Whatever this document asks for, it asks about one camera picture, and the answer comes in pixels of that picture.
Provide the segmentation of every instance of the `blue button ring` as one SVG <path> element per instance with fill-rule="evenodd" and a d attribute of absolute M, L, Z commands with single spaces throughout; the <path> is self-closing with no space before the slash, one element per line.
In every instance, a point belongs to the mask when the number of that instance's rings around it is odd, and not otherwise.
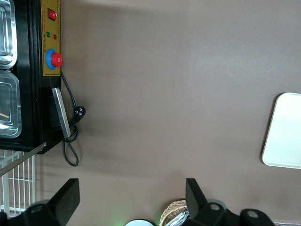
<path fill-rule="evenodd" d="M 51 63 L 51 55 L 55 52 L 54 49 L 49 49 L 46 53 L 46 64 L 47 66 L 51 69 L 51 70 L 54 70 L 55 67 L 52 65 Z"/>

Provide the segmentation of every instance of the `red switch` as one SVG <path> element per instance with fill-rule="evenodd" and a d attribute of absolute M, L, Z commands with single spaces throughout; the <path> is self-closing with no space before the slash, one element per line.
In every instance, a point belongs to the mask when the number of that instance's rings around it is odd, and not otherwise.
<path fill-rule="evenodd" d="M 53 67 L 60 67 L 63 63 L 62 55 L 60 53 L 54 52 L 53 54 L 51 54 L 50 61 Z"/>
<path fill-rule="evenodd" d="M 49 8 L 48 8 L 48 18 L 50 20 L 53 20 L 53 21 L 55 21 L 55 19 L 56 19 L 56 13 L 55 13 L 55 11 L 53 11 L 53 10 L 51 10 Z"/>

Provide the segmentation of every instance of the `black appliance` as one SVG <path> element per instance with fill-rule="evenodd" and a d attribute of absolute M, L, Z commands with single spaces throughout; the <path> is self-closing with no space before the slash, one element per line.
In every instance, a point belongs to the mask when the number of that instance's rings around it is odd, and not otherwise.
<path fill-rule="evenodd" d="M 58 116 L 51 89 L 61 86 L 60 0 L 8 0 L 14 3 L 17 61 L 8 71 L 19 79 L 22 131 L 0 138 L 0 149 L 29 152 L 47 142 L 45 153 L 62 140 L 51 123 Z"/>

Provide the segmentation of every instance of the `white object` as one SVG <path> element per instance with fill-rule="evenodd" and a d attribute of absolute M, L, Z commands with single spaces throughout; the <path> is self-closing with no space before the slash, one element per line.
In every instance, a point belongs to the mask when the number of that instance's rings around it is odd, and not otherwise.
<path fill-rule="evenodd" d="M 262 160 L 269 166 L 301 169 L 301 94 L 278 97 Z"/>
<path fill-rule="evenodd" d="M 154 226 L 147 220 L 132 220 L 128 222 L 125 226 Z"/>

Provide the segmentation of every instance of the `wire rack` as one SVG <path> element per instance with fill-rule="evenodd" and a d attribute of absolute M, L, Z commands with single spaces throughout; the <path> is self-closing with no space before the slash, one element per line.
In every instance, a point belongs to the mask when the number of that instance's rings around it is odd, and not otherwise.
<path fill-rule="evenodd" d="M 0 150 L 0 167 L 24 155 L 23 152 Z M 35 156 L 33 155 L 0 177 L 0 211 L 15 217 L 35 203 Z"/>

